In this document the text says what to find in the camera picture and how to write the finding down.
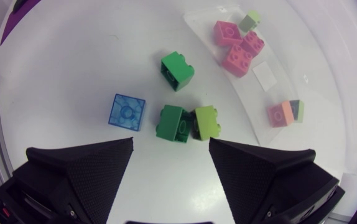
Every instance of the transparent blue lego brick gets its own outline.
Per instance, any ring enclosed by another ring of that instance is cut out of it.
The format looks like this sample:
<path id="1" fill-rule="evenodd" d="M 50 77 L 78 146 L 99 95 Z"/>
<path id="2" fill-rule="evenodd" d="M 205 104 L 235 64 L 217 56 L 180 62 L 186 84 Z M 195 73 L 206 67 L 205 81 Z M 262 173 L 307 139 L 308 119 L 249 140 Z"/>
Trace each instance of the transparent blue lego brick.
<path id="1" fill-rule="evenodd" d="M 116 94 L 108 124 L 140 131 L 145 107 L 145 100 Z"/>

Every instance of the green lego brick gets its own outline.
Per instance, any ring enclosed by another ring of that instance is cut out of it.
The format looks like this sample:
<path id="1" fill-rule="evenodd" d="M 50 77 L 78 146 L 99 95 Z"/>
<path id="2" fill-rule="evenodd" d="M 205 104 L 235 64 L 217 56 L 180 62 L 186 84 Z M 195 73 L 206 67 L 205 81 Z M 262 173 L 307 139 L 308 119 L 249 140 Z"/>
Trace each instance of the green lego brick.
<path id="1" fill-rule="evenodd" d="M 156 136 L 176 142 L 187 142 L 192 129 L 191 113 L 179 106 L 165 105 L 160 112 L 160 121 L 156 127 Z"/>
<path id="2" fill-rule="evenodd" d="M 304 117 L 304 102 L 301 100 L 291 100 L 290 106 L 292 107 L 293 117 L 296 123 L 302 123 Z"/>
<path id="3" fill-rule="evenodd" d="M 249 32 L 257 27 L 260 23 L 260 15 L 255 10 L 250 10 L 248 15 L 239 23 L 238 27 L 243 32 Z"/>
<path id="4" fill-rule="evenodd" d="M 221 127 L 216 121 L 218 113 L 213 106 L 196 108 L 193 113 L 195 115 L 193 131 L 195 139 L 204 141 L 219 136 Z"/>
<path id="5" fill-rule="evenodd" d="M 162 58 L 160 72 L 166 78 L 174 91 L 179 91 L 185 87 L 195 73 L 191 65 L 187 65 L 185 57 L 177 52 Z"/>

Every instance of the pink lego brick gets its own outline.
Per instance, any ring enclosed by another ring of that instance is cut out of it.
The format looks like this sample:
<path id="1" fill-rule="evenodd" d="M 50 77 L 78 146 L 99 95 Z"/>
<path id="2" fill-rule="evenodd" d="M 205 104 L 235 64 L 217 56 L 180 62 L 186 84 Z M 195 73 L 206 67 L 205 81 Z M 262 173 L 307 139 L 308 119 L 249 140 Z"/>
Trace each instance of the pink lego brick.
<path id="1" fill-rule="evenodd" d="M 215 28 L 215 41 L 219 46 L 240 44 L 242 42 L 238 26 L 232 22 L 217 21 Z"/>
<path id="2" fill-rule="evenodd" d="M 268 108 L 267 112 L 273 128 L 285 127 L 295 121 L 289 100 Z"/>
<path id="3" fill-rule="evenodd" d="M 253 57 L 256 57 L 264 47 L 264 41 L 260 39 L 253 31 L 248 32 L 243 38 L 241 47 L 249 52 Z"/>
<path id="4" fill-rule="evenodd" d="M 243 77 L 249 70 L 252 58 L 249 52 L 235 44 L 223 60 L 223 67 L 233 75 Z"/>

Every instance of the duplo block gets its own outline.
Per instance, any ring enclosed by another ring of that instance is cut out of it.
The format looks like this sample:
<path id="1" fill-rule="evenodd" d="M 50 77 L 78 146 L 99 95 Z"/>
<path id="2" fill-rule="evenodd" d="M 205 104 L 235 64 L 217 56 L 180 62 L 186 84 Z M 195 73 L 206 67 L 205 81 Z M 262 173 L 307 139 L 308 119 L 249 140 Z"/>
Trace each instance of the duplo block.
<path id="1" fill-rule="evenodd" d="M 267 112 L 273 128 L 288 126 L 295 120 L 289 100 L 268 108 Z"/>
<path id="2" fill-rule="evenodd" d="M 238 26 L 232 22 L 217 21 L 213 30 L 215 42 L 219 46 L 240 44 L 242 42 Z"/>
<path id="3" fill-rule="evenodd" d="M 302 123 L 304 117 L 304 102 L 301 100 L 291 100 L 290 106 L 292 108 L 295 122 Z"/>
<path id="4" fill-rule="evenodd" d="M 156 127 L 156 136 L 175 142 L 188 140 L 192 129 L 193 116 L 179 106 L 165 105 L 160 112 L 160 121 Z"/>
<path id="5" fill-rule="evenodd" d="M 218 112 L 213 106 L 196 108 L 192 113 L 195 118 L 193 129 L 195 139 L 204 141 L 220 135 L 221 127 L 216 120 Z"/>
<path id="6" fill-rule="evenodd" d="M 140 131 L 145 107 L 145 100 L 116 94 L 108 124 Z"/>
<path id="7" fill-rule="evenodd" d="M 248 15 L 239 23 L 239 28 L 243 32 L 249 32 L 257 27 L 260 23 L 260 15 L 255 10 L 250 10 Z"/>
<path id="8" fill-rule="evenodd" d="M 222 66 L 233 75 L 243 77 L 249 71 L 252 58 L 252 55 L 239 45 L 233 45 Z"/>
<path id="9" fill-rule="evenodd" d="M 185 62 L 185 57 L 177 52 L 162 59 L 160 72 L 174 91 L 179 91 L 186 86 L 195 73 L 193 67 Z"/>
<path id="10" fill-rule="evenodd" d="M 253 57 L 256 57 L 263 49 L 264 41 L 255 32 L 251 31 L 243 38 L 241 47 Z"/>

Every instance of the white square tile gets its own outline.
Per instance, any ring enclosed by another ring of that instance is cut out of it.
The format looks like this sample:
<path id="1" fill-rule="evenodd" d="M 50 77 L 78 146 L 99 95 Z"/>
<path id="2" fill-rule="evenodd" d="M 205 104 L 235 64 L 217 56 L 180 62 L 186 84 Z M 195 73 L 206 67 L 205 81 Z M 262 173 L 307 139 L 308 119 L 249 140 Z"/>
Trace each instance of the white square tile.
<path id="1" fill-rule="evenodd" d="M 254 67 L 253 72 L 264 91 L 268 91 L 271 87 L 277 84 L 277 80 L 267 62 L 263 62 Z"/>

